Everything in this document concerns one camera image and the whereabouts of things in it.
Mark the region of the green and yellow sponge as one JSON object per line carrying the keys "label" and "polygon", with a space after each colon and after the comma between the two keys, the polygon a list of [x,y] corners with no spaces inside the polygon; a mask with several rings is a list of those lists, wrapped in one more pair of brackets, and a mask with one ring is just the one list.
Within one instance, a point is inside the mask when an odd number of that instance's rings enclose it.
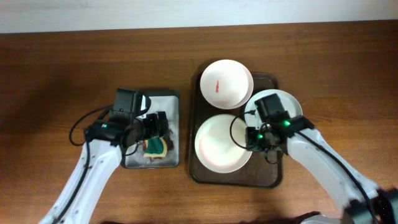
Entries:
{"label": "green and yellow sponge", "polygon": [[144,157],[165,157],[167,155],[167,144],[163,138],[153,138],[144,141]]}

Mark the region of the white plate with sauce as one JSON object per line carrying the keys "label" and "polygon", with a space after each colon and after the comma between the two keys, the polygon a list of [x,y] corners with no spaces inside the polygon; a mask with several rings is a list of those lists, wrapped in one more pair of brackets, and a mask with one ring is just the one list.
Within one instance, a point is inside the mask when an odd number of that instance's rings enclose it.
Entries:
{"label": "white plate with sauce", "polygon": [[246,123],[231,114],[208,118],[195,136],[195,153],[207,169],[227,174],[242,168],[252,152],[245,150]]}

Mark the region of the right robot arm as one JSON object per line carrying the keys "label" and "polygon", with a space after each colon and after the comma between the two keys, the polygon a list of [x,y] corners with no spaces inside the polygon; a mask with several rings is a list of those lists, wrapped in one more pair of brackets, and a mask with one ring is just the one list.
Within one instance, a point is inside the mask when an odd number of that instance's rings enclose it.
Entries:
{"label": "right robot arm", "polygon": [[383,190],[349,165],[306,117],[268,117],[259,129],[246,129],[249,151],[269,152],[285,145],[285,154],[301,164],[326,190],[340,218],[320,212],[294,218],[294,223],[397,223],[397,189]]}

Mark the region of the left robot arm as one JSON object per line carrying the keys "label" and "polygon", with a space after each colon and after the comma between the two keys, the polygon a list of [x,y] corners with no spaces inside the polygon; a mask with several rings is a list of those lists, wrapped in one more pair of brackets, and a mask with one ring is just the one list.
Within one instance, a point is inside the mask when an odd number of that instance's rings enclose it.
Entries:
{"label": "left robot arm", "polygon": [[42,223],[88,223],[119,166],[175,167],[180,160],[179,111],[105,106],[85,130],[80,159]]}

